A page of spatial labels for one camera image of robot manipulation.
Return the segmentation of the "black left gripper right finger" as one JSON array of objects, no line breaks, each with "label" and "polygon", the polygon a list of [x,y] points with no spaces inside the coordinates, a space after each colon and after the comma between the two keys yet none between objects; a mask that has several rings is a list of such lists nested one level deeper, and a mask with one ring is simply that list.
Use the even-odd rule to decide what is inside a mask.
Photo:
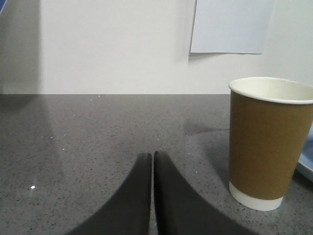
[{"label": "black left gripper right finger", "polygon": [[180,174],[167,152],[154,153],[154,201],[160,235],[250,235],[208,204]]}]

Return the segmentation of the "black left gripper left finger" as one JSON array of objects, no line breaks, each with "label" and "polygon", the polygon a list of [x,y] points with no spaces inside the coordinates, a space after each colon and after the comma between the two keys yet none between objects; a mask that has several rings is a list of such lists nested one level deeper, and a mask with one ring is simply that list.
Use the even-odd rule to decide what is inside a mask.
[{"label": "black left gripper left finger", "polygon": [[147,235],[149,233],[152,155],[137,156],[114,195],[70,235]]}]

